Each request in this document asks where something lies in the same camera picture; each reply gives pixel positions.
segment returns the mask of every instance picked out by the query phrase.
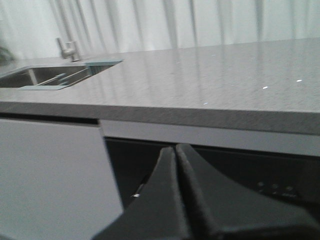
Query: gray quartz countertop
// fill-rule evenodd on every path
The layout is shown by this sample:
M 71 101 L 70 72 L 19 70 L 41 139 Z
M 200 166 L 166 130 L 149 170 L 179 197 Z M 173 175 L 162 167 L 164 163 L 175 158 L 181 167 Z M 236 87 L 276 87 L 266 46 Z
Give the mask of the gray quartz countertop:
M 320 135 L 320 38 L 95 58 L 123 62 L 61 90 L 0 88 L 0 113 Z

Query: white cabinet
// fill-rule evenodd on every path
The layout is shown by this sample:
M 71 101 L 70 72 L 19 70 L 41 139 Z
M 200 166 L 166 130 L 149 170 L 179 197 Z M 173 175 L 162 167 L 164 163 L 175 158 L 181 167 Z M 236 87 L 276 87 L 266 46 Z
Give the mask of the white cabinet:
M 0 119 L 0 235 L 89 240 L 122 213 L 97 126 Z

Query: faucet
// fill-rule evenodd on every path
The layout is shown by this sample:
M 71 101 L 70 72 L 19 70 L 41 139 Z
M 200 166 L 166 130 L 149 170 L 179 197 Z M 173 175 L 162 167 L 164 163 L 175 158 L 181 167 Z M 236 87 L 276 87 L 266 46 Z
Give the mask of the faucet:
M 79 55 L 79 51 L 77 48 L 77 44 L 75 41 L 67 42 L 66 43 L 67 48 L 64 47 L 64 44 L 62 43 L 61 38 L 59 38 L 59 37 L 56 38 L 56 41 L 57 41 L 59 48 L 61 50 L 61 57 L 63 59 L 67 59 L 67 58 L 71 57 L 72 62 L 76 62 L 76 61 L 81 60 L 81 57 Z

